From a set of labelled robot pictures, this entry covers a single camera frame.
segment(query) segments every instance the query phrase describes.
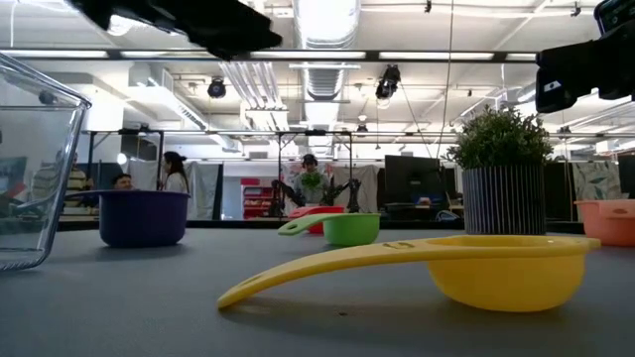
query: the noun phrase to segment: spotlight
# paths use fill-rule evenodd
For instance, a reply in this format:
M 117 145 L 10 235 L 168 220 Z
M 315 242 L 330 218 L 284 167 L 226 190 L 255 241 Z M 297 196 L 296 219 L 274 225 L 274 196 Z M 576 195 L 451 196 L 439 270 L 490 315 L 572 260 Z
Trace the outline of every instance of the spotlight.
M 123 153 L 117 154 L 117 164 L 124 165 L 127 162 L 128 162 L 128 157 L 125 154 Z
M 386 100 L 395 94 L 397 91 L 397 85 L 401 81 L 401 72 L 396 64 L 388 64 L 384 75 L 382 75 L 377 84 L 377 90 L 375 90 L 375 96 L 377 100 Z
M 225 96 L 225 84 L 223 84 L 222 77 L 214 77 L 211 79 L 211 84 L 207 89 L 207 94 L 214 99 L 220 99 Z

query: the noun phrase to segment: measuring cup handle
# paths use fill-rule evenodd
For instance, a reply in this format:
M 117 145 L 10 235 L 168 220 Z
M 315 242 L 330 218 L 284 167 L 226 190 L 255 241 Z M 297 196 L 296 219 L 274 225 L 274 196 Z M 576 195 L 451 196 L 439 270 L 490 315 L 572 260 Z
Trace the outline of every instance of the measuring cup handle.
M 304 217 L 300 217 L 297 219 L 288 222 L 278 229 L 278 234 L 280 235 L 296 235 L 300 232 L 303 232 L 310 227 L 324 222 L 330 219 L 336 219 L 338 217 L 344 216 L 343 213 L 321 213 L 321 214 L 311 214 Z

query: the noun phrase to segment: yellow measuring cup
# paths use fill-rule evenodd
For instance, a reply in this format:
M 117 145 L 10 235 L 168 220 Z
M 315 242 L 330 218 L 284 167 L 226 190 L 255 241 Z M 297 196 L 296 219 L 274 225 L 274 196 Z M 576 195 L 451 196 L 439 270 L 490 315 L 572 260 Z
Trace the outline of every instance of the yellow measuring cup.
M 268 288 L 342 269 L 427 261 L 437 287 L 448 297 L 500 311 L 556 307 L 577 291 L 584 255 L 597 239 L 549 236 L 454 236 L 339 249 L 272 268 L 231 288 L 224 308 Z

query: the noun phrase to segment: fluorescent light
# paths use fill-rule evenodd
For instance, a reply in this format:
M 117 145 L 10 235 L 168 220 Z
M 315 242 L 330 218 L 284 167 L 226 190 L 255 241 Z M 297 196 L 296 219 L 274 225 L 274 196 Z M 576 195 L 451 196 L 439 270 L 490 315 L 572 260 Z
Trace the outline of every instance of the fluorescent light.
M 157 51 L 122 51 L 121 56 L 125 58 L 135 59 L 135 58 L 149 58 L 154 56 L 162 56 L 166 55 L 167 52 L 157 52 Z
M 192 49 L 188 50 L 174 50 L 174 51 L 122 51 L 121 56 L 125 59 L 182 59 L 182 58 L 197 58 L 197 59 L 215 59 L 215 56 L 210 55 L 205 50 Z
M 362 51 L 259 51 L 251 53 L 252 59 L 351 59 L 366 58 Z
M 535 60 L 536 54 L 508 54 L 507 60 Z
M 289 69 L 360 69 L 359 64 L 334 63 L 291 63 Z
M 350 132 L 350 134 L 352 136 L 361 136 L 361 137 L 375 137 L 375 136 L 388 136 L 388 137 L 394 137 L 394 136 L 408 136 L 408 135 L 415 135 L 417 133 L 407 133 L 407 132 L 372 132 L 372 131 L 367 131 L 367 132 Z
M 524 102 L 524 101 L 529 100 L 532 97 L 534 97 L 534 95 L 536 95 L 536 89 L 532 89 L 532 90 L 528 91 L 527 93 L 519 96 L 518 97 L 518 101 L 519 102 Z
M 276 132 L 273 131 L 218 131 L 218 134 L 223 135 L 237 135 L 237 136 L 273 136 L 276 135 Z
M 106 51 L 63 51 L 63 50 L 5 50 L 2 54 L 14 58 L 82 58 L 106 59 Z
M 492 53 L 429 53 L 429 52 L 382 52 L 381 60 L 492 60 Z

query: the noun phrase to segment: green measuring cup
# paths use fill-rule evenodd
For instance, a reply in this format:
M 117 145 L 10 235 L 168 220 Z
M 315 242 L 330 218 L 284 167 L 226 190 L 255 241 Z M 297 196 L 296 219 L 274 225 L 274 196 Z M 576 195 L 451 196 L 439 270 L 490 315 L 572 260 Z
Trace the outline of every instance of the green measuring cup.
M 296 235 L 323 222 L 324 237 L 337 246 L 371 244 L 379 233 L 379 213 L 322 213 L 312 214 L 285 224 L 278 229 L 280 235 Z

